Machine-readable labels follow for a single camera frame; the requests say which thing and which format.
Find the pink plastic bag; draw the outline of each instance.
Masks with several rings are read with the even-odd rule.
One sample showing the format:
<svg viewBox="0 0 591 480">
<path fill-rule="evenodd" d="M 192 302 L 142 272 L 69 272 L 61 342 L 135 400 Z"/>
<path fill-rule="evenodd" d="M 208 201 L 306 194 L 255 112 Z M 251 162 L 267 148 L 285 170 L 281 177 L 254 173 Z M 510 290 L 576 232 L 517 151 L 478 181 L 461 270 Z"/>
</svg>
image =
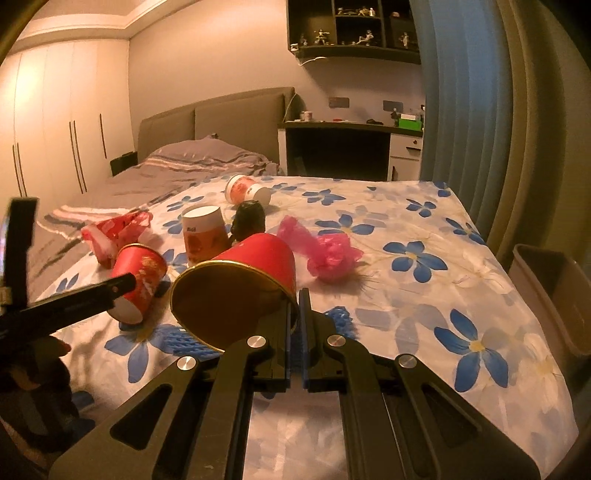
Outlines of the pink plastic bag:
<svg viewBox="0 0 591 480">
<path fill-rule="evenodd" d="M 363 251 L 351 246 L 346 233 L 313 236 L 296 218 L 287 215 L 279 225 L 277 236 L 298 254 L 308 258 L 308 271 L 328 283 L 347 276 Z"/>
</svg>

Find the red plastic bag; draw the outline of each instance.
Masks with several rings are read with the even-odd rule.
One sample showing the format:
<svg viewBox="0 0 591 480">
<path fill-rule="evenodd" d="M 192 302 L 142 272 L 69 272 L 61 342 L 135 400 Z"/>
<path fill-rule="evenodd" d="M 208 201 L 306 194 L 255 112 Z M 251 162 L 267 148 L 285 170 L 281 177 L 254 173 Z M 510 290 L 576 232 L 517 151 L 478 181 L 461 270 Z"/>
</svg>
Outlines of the red plastic bag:
<svg viewBox="0 0 591 480">
<path fill-rule="evenodd" d="M 113 268 L 119 250 L 137 243 L 139 236 L 150 227 L 153 217 L 150 212 L 133 212 L 109 218 L 82 227 L 82 238 L 89 244 L 98 263 Z"/>
</svg>

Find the blue curtain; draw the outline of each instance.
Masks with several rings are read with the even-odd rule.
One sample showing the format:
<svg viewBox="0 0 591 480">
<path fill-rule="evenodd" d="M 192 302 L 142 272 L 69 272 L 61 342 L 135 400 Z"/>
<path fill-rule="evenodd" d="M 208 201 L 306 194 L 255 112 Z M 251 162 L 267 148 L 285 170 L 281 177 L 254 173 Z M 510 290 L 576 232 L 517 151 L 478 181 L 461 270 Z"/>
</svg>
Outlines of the blue curtain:
<svg viewBox="0 0 591 480">
<path fill-rule="evenodd" d="M 426 93 L 421 179 L 455 192 L 491 231 L 511 144 L 509 50 L 496 2 L 411 0 Z"/>
</svg>

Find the gray headboard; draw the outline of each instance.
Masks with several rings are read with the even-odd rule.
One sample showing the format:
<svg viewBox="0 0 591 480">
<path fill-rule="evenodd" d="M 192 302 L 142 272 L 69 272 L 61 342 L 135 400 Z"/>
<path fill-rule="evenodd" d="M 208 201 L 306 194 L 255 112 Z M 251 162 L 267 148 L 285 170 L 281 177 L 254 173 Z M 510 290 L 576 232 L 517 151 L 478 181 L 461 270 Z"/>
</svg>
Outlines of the gray headboard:
<svg viewBox="0 0 591 480">
<path fill-rule="evenodd" d="M 277 124 L 295 95 L 293 87 L 234 93 L 185 105 L 144 119 L 139 125 L 138 160 L 157 148 L 218 134 L 245 150 L 279 163 Z M 292 102 L 287 119 L 296 111 Z"/>
</svg>

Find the wall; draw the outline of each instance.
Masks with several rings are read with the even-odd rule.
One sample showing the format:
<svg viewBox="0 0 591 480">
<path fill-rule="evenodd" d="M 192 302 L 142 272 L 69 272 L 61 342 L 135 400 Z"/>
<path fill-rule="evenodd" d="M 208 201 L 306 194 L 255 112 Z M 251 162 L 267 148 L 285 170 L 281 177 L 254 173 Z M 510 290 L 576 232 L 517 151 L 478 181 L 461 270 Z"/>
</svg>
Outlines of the wall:
<svg viewBox="0 0 591 480">
<path fill-rule="evenodd" d="M 287 50 L 285 0 L 201 0 L 150 26 L 129 46 L 134 138 L 151 115 L 199 100 L 293 86 L 317 119 L 391 122 L 383 100 L 424 103 L 420 65 L 332 58 L 301 67 Z M 348 96 L 349 109 L 329 109 Z"/>
</svg>

